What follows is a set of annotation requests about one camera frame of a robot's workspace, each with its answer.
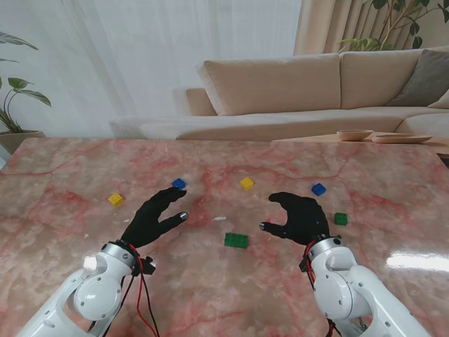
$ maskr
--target wooden bowl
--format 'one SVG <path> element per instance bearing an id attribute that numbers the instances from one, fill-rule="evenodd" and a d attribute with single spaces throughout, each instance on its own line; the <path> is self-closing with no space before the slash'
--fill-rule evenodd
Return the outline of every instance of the wooden bowl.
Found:
<path id="1" fill-rule="evenodd" d="M 396 135 L 375 136 L 373 137 L 373 142 L 382 144 L 420 144 L 430 138 L 432 136 L 398 133 Z"/>
<path id="2" fill-rule="evenodd" d="M 365 139 L 373 132 L 373 130 L 340 130 L 337 132 L 337 137 L 343 141 L 356 142 Z"/>

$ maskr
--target wooden tray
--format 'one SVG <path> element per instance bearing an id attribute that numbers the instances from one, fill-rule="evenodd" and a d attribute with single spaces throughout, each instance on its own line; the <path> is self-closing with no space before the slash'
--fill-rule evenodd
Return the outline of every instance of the wooden tray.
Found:
<path id="1" fill-rule="evenodd" d="M 398 133 L 396 135 L 374 136 L 373 142 L 383 144 L 419 144 L 430 138 L 432 138 L 432 136 Z"/>

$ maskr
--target toy block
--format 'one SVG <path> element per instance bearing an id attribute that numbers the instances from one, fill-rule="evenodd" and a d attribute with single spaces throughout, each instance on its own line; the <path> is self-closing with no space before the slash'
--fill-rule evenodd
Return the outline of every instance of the toy block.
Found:
<path id="1" fill-rule="evenodd" d="M 318 183 L 316 185 L 314 185 L 311 188 L 311 191 L 317 196 L 319 197 L 320 195 L 324 194 L 324 192 L 326 191 L 326 188 L 324 186 L 322 186 L 322 184 Z"/>
<path id="2" fill-rule="evenodd" d="M 115 207 L 120 205 L 123 202 L 123 197 L 119 193 L 114 193 L 112 196 L 107 198 L 111 204 L 113 204 Z"/>
<path id="3" fill-rule="evenodd" d="M 250 178 L 246 177 L 246 178 L 240 180 L 240 186 L 241 186 L 245 191 L 247 191 L 247 190 L 249 190 L 252 186 L 254 186 L 254 182 L 253 182 Z"/>
<path id="4" fill-rule="evenodd" d="M 184 181 L 183 179 L 178 178 L 178 179 L 176 179 L 175 181 L 173 181 L 173 182 L 171 183 L 171 185 L 172 185 L 173 187 L 177 187 L 179 190 L 182 190 L 182 189 L 185 187 L 186 183 L 185 183 L 185 181 Z"/>
<path id="5" fill-rule="evenodd" d="M 226 233 L 224 236 L 224 245 L 228 247 L 247 249 L 249 242 L 248 235 L 244 234 Z"/>
<path id="6" fill-rule="evenodd" d="M 334 216 L 334 222 L 339 226 L 346 226 L 348 224 L 348 215 L 345 213 L 336 213 Z"/>

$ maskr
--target pink marble surface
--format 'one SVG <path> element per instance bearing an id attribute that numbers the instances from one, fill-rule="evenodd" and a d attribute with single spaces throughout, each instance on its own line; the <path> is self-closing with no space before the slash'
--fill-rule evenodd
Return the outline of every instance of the pink marble surface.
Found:
<path id="1" fill-rule="evenodd" d="M 244 191 L 240 179 L 255 186 Z M 282 223 L 272 192 L 312 197 L 363 264 L 433 336 L 449 331 L 449 171 L 427 147 L 35 138 L 0 173 L 0 337 L 14 336 L 83 257 L 120 237 L 143 201 L 177 177 L 189 184 L 168 213 L 190 219 L 141 249 L 163 337 L 324 336 L 303 247 L 258 229 Z M 114 208 L 114 192 L 125 202 Z M 347 227 L 334 212 L 349 214 Z M 214 220 L 226 217 L 226 220 Z M 225 247 L 226 232 L 250 236 Z M 137 282 L 108 336 L 150 336 Z"/>

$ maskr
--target black glove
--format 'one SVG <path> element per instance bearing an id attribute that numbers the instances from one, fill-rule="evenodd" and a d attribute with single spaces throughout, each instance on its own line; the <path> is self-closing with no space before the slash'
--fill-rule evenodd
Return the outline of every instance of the black glove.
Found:
<path id="1" fill-rule="evenodd" d="M 157 192 L 135 213 L 133 221 L 126 228 L 121 239 L 139 248 L 155 241 L 162 234 L 186 221 L 189 214 L 181 212 L 159 222 L 159 217 L 170 203 L 182 198 L 186 193 L 187 191 L 181 191 L 177 187 Z"/>
<path id="2" fill-rule="evenodd" d="M 279 192 L 270 195 L 268 200 L 278 202 L 287 211 L 287 223 L 284 226 L 260 223 L 261 230 L 304 245 L 323 234 L 329 237 L 328 221 L 315 199 Z"/>

